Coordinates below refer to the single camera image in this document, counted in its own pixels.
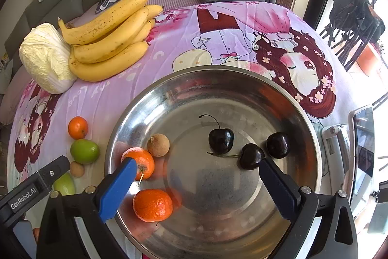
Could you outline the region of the orange tangerine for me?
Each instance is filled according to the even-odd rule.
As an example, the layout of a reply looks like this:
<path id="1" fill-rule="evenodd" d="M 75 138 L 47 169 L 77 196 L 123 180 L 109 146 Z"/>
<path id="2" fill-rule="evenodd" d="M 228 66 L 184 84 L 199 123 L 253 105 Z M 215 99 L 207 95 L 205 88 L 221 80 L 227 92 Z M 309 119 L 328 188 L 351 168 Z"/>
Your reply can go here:
<path id="1" fill-rule="evenodd" d="M 132 206 L 136 216 L 147 223 L 166 220 L 174 209 L 170 196 L 161 189 L 141 190 L 133 198 Z"/>
<path id="2" fill-rule="evenodd" d="M 122 154 L 121 161 L 123 161 L 125 158 L 131 158 L 136 161 L 137 173 L 135 180 L 137 181 L 138 187 L 143 180 L 147 180 L 152 176 L 155 163 L 154 158 L 150 152 L 141 147 L 132 147 Z"/>
<path id="3" fill-rule="evenodd" d="M 68 123 L 68 134 L 71 138 L 84 139 L 88 134 L 88 123 L 81 116 L 72 118 Z"/>

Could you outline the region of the brown longan among fruits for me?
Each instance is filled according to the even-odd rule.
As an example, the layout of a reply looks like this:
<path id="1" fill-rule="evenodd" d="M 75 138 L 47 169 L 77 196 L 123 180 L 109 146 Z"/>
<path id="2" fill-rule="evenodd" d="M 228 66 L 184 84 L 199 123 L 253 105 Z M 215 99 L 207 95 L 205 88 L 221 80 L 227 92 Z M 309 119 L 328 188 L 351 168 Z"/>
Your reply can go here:
<path id="1" fill-rule="evenodd" d="M 70 163 L 70 173 L 73 177 L 80 178 L 85 174 L 85 168 L 82 164 L 73 161 Z"/>

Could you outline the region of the green jujube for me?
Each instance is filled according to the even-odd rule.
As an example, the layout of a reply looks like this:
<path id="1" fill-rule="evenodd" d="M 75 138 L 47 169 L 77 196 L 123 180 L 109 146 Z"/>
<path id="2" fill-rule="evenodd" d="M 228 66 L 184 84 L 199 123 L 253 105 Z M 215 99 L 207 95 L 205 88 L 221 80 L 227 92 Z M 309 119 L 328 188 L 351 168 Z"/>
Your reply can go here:
<path id="1" fill-rule="evenodd" d="M 60 192 L 63 196 L 74 195 L 76 193 L 74 181 L 69 172 L 66 172 L 54 182 L 53 189 Z"/>
<path id="2" fill-rule="evenodd" d="M 79 164 L 94 163 L 100 155 L 99 145 L 91 140 L 75 140 L 70 147 L 70 154 Z"/>

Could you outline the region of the brown longan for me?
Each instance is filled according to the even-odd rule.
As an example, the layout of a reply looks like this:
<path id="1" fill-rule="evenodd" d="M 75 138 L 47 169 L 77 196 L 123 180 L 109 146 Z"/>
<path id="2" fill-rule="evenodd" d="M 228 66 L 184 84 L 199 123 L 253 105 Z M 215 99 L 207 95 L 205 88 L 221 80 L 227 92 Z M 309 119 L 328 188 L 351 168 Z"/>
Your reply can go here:
<path id="1" fill-rule="evenodd" d="M 147 142 L 147 150 L 154 157 L 165 156 L 170 150 L 170 140 L 164 134 L 154 134 Z"/>

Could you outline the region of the dark cherry with stem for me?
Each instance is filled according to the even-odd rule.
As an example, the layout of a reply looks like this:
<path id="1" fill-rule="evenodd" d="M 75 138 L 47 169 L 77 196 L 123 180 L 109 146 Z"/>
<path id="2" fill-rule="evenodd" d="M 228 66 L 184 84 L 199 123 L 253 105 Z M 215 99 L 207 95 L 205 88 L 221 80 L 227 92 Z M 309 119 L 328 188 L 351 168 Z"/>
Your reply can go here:
<path id="1" fill-rule="evenodd" d="M 229 128 L 221 128 L 218 120 L 210 114 L 202 114 L 199 118 L 204 116 L 211 117 L 218 126 L 218 128 L 213 129 L 208 136 L 209 146 L 212 150 L 209 154 L 222 156 L 229 153 L 234 145 L 234 132 Z"/>

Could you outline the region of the tablet on stand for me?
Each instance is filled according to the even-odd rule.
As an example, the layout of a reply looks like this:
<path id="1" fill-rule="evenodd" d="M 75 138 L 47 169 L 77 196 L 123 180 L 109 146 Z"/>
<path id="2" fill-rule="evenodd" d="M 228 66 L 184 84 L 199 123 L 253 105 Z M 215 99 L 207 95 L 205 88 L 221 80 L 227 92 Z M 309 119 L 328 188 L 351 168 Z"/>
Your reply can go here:
<path id="1" fill-rule="evenodd" d="M 374 189 L 375 129 L 373 107 L 353 110 L 346 124 L 321 132 L 332 193 L 346 193 L 353 217 L 359 217 Z"/>

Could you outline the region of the cartoon print tablecloth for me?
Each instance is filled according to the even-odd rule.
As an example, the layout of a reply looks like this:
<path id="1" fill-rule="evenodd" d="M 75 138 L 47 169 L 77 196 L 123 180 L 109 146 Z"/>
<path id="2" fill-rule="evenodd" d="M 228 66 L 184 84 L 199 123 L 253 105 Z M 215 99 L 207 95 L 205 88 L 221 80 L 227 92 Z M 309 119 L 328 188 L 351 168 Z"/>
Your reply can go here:
<path id="1" fill-rule="evenodd" d="M 59 156 L 67 157 L 69 163 L 75 161 L 70 154 L 75 139 L 68 134 L 68 123 L 76 116 L 86 119 L 85 139 L 100 149 L 94 163 L 82 164 L 82 177 L 70 174 L 74 195 L 63 196 L 52 186 L 49 195 L 25 213 L 39 208 L 41 214 L 35 258 L 87 258 L 78 218 L 83 219 L 101 258 L 129 256 L 126 245 L 106 225 L 111 219 L 103 222 L 99 216 L 97 187 L 108 175 L 106 149 L 120 116 L 143 90 L 170 74 L 199 66 L 254 72 L 285 89 L 311 124 L 340 123 L 355 107 L 356 90 L 334 53 L 305 21 L 282 6 L 250 1 L 209 3 L 167 10 L 154 19 L 144 40 L 149 45 L 146 53 L 123 72 L 100 82 L 77 77 L 59 95 L 48 93 L 35 81 L 24 88 L 10 134 L 9 192 Z M 299 214 L 295 220 L 285 219 L 289 226 L 266 258 L 296 258 L 316 217 L 322 220 L 307 256 L 356 258 L 357 237 L 346 193 L 339 190 L 324 195 L 320 189 L 298 187 Z M 18 241 L 16 228 L 21 237 L 33 238 L 31 225 L 20 218 L 12 228 L 1 226 L 2 241 L 10 241 L 11 258 L 24 258 L 28 253 Z"/>

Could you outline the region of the round steel plate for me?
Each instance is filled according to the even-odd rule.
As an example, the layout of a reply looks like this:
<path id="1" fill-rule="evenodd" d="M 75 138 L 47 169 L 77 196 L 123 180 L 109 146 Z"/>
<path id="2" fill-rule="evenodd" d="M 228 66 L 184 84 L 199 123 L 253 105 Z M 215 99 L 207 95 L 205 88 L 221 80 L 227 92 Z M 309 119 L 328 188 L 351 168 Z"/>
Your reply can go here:
<path id="1" fill-rule="evenodd" d="M 116 213 L 128 240 L 150 258 L 266 258 L 289 222 L 258 170 L 242 170 L 244 145 L 264 147 L 284 132 L 291 151 L 277 161 L 298 185 L 318 191 L 320 146 L 309 117 L 268 78 L 231 66 L 199 66 L 143 90 L 120 116 L 105 154 L 105 173 L 154 134 L 170 141 L 152 176 L 129 188 Z"/>

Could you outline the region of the bottom yellow banana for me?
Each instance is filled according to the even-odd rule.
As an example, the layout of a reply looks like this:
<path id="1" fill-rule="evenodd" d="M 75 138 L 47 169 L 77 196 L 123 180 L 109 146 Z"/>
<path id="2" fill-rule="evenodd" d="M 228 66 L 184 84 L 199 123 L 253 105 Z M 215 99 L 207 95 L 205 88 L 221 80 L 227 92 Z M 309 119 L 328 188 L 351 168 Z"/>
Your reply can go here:
<path id="1" fill-rule="evenodd" d="M 72 52 L 69 57 L 69 69 L 83 81 L 100 82 L 134 65 L 144 56 L 148 47 L 147 42 L 134 43 L 116 56 L 94 64 L 83 64 L 77 61 L 74 52 Z"/>

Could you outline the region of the yellow banana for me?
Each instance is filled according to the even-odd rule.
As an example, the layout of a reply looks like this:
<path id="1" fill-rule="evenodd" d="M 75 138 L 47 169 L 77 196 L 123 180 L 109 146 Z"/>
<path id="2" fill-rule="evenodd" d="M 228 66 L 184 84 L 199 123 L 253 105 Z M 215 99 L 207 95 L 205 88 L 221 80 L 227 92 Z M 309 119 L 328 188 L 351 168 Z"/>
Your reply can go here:
<path id="1" fill-rule="evenodd" d="M 74 52 L 72 52 L 69 57 L 69 69 L 83 81 L 100 82 L 134 65 L 144 56 L 148 47 L 147 42 L 134 43 L 116 56 L 94 64 L 83 64 L 77 61 Z"/>
<path id="2" fill-rule="evenodd" d="M 145 22 L 145 25 L 141 28 L 139 33 L 136 35 L 136 37 L 134 37 L 134 39 L 131 41 L 131 44 L 143 42 L 155 25 L 154 18 L 158 16 L 161 12 L 163 12 L 163 7 L 160 5 L 147 5 L 146 7 L 149 9 L 147 21 Z"/>
<path id="3" fill-rule="evenodd" d="M 74 28 L 67 28 L 58 18 L 58 26 L 65 41 L 70 45 L 85 45 L 94 42 L 119 26 L 125 19 L 143 7 L 148 0 L 121 0 L 104 10 L 99 16 Z"/>
<path id="4" fill-rule="evenodd" d="M 148 14 L 149 9 L 142 7 L 102 40 L 88 45 L 74 46 L 75 59 L 83 64 L 94 64 L 116 56 L 129 46 L 141 31 L 147 22 Z"/>

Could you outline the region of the middle yellow banana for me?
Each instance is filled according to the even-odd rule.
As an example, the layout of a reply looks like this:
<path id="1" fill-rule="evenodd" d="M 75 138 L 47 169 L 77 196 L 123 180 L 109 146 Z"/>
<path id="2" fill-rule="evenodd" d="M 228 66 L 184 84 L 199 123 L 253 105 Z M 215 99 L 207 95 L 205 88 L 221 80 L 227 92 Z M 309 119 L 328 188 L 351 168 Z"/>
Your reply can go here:
<path id="1" fill-rule="evenodd" d="M 147 22 L 148 14 L 149 9 L 142 7 L 102 40 L 88 45 L 74 46 L 75 59 L 83 64 L 94 64 L 116 56 L 129 46 L 141 31 Z"/>

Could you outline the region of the napa cabbage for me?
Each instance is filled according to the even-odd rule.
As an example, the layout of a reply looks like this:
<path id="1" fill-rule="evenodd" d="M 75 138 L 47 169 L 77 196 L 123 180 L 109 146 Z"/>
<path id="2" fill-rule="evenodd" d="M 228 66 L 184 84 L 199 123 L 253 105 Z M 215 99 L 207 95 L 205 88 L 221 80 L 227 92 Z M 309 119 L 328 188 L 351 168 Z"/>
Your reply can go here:
<path id="1" fill-rule="evenodd" d="M 51 94 L 70 89 L 77 77 L 70 71 L 71 46 L 45 22 L 32 28 L 19 48 L 20 60 L 35 82 Z"/>

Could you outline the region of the top yellow banana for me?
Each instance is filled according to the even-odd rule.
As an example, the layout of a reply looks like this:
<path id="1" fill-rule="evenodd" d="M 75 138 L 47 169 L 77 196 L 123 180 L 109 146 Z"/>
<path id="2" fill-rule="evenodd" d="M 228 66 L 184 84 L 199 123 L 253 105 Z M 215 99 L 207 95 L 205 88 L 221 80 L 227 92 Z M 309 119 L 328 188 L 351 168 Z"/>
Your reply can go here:
<path id="1" fill-rule="evenodd" d="M 121 0 L 104 10 L 99 16 L 74 28 L 67 28 L 58 18 L 58 26 L 65 41 L 70 45 L 85 45 L 94 42 L 119 26 L 125 19 L 143 7 L 148 0 Z"/>

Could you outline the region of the black folding chair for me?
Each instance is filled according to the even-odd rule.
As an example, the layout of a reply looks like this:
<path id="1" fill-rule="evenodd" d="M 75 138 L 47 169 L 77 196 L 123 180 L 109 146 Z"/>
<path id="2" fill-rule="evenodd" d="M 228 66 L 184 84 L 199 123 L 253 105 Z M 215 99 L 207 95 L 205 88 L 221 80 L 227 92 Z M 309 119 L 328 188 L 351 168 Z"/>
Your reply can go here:
<path id="1" fill-rule="evenodd" d="M 384 50 L 380 37 L 385 32 L 385 23 L 374 10 L 378 0 L 331 1 L 329 22 L 320 36 L 328 40 L 345 70 L 350 70 L 368 45 L 380 55 Z"/>

